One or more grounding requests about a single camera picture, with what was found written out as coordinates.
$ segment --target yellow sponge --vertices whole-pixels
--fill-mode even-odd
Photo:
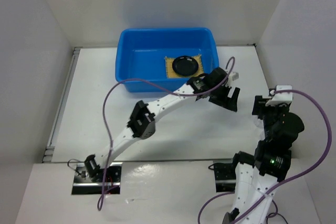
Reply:
[[[201,73],[204,73],[203,66],[202,66],[202,61],[201,61],[201,56],[202,55],[192,56],[192,58],[194,58],[198,63],[198,71],[196,73],[194,73],[192,76],[180,76],[179,74],[175,73],[174,70],[173,70],[173,61],[175,60],[175,58],[168,58],[166,56],[165,60],[166,60],[167,78],[190,78],[190,77],[193,77],[193,76],[199,76]]]

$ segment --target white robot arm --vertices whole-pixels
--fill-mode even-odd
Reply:
[[[291,90],[292,86],[276,86],[275,90]],[[264,122],[265,139],[259,141],[254,156],[239,152],[233,158],[236,172],[235,201],[223,224],[229,224],[245,213],[267,190],[283,181],[290,168],[292,143],[304,130],[301,119],[289,112],[292,93],[275,94],[269,98],[256,96],[252,114]],[[239,224],[264,223],[276,190]]]
[[[144,103],[143,101],[137,102],[126,127],[113,140],[113,149],[109,162],[112,163],[117,156],[135,142],[152,136],[155,132],[155,124],[163,116],[188,103],[209,97],[209,102],[236,112],[240,88],[234,89],[232,97],[228,96],[232,82],[239,78],[236,72],[230,73],[227,81],[207,95],[183,95],[204,93],[217,86],[226,76],[227,72],[225,70],[216,68],[210,74],[205,74],[201,77],[191,77],[186,84],[175,91],[175,93],[181,94],[179,96],[168,94],[149,103]],[[110,146],[108,145],[100,153],[90,155],[85,160],[84,164],[92,181],[97,182],[101,179],[100,167],[106,166],[109,150]],[[97,165],[95,161],[96,156],[101,166]]]

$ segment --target white panel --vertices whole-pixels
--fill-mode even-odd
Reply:
[[[325,109],[336,130],[336,0],[281,0],[265,30],[257,51],[268,84],[291,84],[307,92]],[[326,127],[317,109],[294,95],[292,111],[306,129],[295,145],[303,167],[315,162],[326,144]],[[336,156],[332,145],[330,156]],[[322,223],[335,223],[335,161],[328,158],[317,172],[307,176]]]
[[[47,0],[73,46],[113,45],[130,27],[212,30],[217,44],[255,43],[279,0]]]
[[[239,72],[239,79],[233,85],[241,88],[238,112],[218,107],[208,99],[183,106],[160,119],[153,136],[136,142],[117,160],[232,158],[238,151],[254,153],[262,132],[251,115],[254,97],[268,94],[255,47],[217,47],[217,51],[223,68],[231,56],[236,57],[234,70]],[[59,117],[59,131],[54,133],[53,162],[84,160],[109,145],[101,110],[108,90],[116,84],[116,52],[116,48],[80,51],[64,114]],[[117,137],[124,129],[136,102],[165,95],[129,93],[125,87],[117,87],[106,106],[112,136]]]
[[[0,6],[0,223],[13,224],[42,160],[71,48],[45,0]]]
[[[202,205],[217,194],[211,163],[124,163],[120,194],[107,196],[100,212],[98,195],[71,195],[74,172],[66,164],[34,165],[16,224],[195,224]],[[294,159],[288,175],[300,171]],[[215,199],[204,209],[201,223],[222,223],[233,201],[232,195]],[[304,178],[280,187],[275,201],[289,223],[319,224]],[[284,221],[276,217],[269,223]]]

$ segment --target purple cable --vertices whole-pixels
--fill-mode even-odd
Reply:
[[[152,85],[158,89],[161,89],[169,94],[172,94],[172,95],[175,95],[177,97],[179,96],[182,96],[182,97],[197,97],[199,95],[205,95],[205,94],[209,94],[210,92],[214,91],[215,89],[219,88],[223,83],[225,83],[225,81],[227,80],[227,78],[229,77],[229,75],[231,74],[232,70],[233,70],[233,67],[235,66],[235,62],[236,62],[236,59],[235,57],[231,57],[227,64],[226,64],[226,68],[228,66],[228,64],[232,61],[232,65],[231,65],[231,68],[230,70],[228,71],[227,75],[225,76],[225,78],[215,87],[213,87],[212,89],[209,89],[208,91],[205,91],[205,92],[201,92],[201,93],[197,93],[197,94],[179,94],[179,93],[174,93],[168,89],[165,89],[159,85],[156,85],[150,81],[146,81],[146,80],[143,80],[143,79],[138,79],[138,78],[131,78],[131,79],[126,79],[126,80],[122,80],[120,82],[118,82],[117,84],[115,84],[111,89],[110,91],[106,94],[106,97],[104,99],[104,102],[103,102],[103,120],[104,120],[104,124],[105,124],[105,127],[106,127],[106,130],[109,134],[109,139],[110,139],[110,150],[109,150],[109,153],[108,153],[108,156],[107,156],[107,161],[106,161],[106,165],[104,167],[104,173],[103,173],[103,180],[102,180],[102,184],[101,184],[101,195],[99,197],[99,200],[98,200],[98,203],[97,203],[97,209],[98,211],[100,211],[103,207],[103,203],[104,203],[104,194],[105,194],[105,181],[106,181],[106,173],[107,173],[107,167],[108,167],[108,164],[109,164],[109,160],[110,160],[110,157],[111,157],[111,153],[112,153],[112,150],[113,150],[113,138],[112,138],[112,134],[111,134],[111,131],[110,131],[110,128],[109,128],[109,125],[107,123],[107,119],[106,119],[106,114],[105,114],[105,107],[106,107],[106,102],[107,102],[107,99],[108,97],[110,96],[111,92],[117,87],[119,86],[120,84],[123,84],[125,82],[128,82],[128,81],[141,81],[141,82],[144,82],[144,83],[147,83],[149,85]]]
[[[326,127],[327,127],[327,132],[328,132],[328,138],[327,138],[327,145],[326,145],[326,148],[322,154],[322,156],[319,158],[319,160],[313,164],[310,168],[308,168],[307,170],[303,171],[302,173],[299,173],[295,176],[292,176],[290,178],[287,178],[285,179],[284,181],[276,184],[275,186],[271,187],[265,194],[270,194],[273,190],[275,190],[276,188],[278,188],[279,186],[282,186],[283,184],[285,183],[288,183],[294,179],[297,179],[299,177],[302,177],[308,173],[310,173],[311,171],[313,171],[316,167],[318,167],[322,162],[323,160],[327,157],[328,153],[329,153],[329,150],[330,150],[330,147],[331,147],[331,142],[332,142],[332,132],[331,132],[331,125],[330,125],[330,122],[329,122],[329,119],[327,117],[327,114],[325,113],[325,111],[323,110],[323,108],[321,107],[321,105],[318,104],[318,102],[313,98],[311,97],[310,95],[302,92],[302,91],[298,91],[298,90],[278,90],[278,91],[275,91],[275,94],[277,93],[296,93],[296,94],[300,94],[304,97],[306,97],[308,100],[310,100],[317,108],[318,110],[320,111],[320,113],[322,114],[322,117],[324,119],[324,122],[326,124]],[[250,212],[253,211],[253,209],[255,209],[263,200],[265,199],[265,196],[263,195],[259,200],[257,200],[245,213],[243,213],[241,216],[239,216],[237,219],[235,219],[234,221],[232,221],[230,224],[235,224],[235,223],[238,223],[239,221],[241,221],[243,218],[245,218]]]
[[[197,223],[198,223],[198,224],[201,224],[201,214],[202,214],[204,208],[205,208],[211,201],[213,201],[214,199],[217,199],[217,198],[219,198],[219,197],[221,197],[221,196],[230,195],[230,194],[234,194],[234,192],[233,192],[233,191],[229,191],[229,192],[227,192],[227,193],[218,194],[218,195],[212,197],[211,199],[209,199],[209,200],[203,205],[203,207],[201,207],[200,212],[198,213]]]

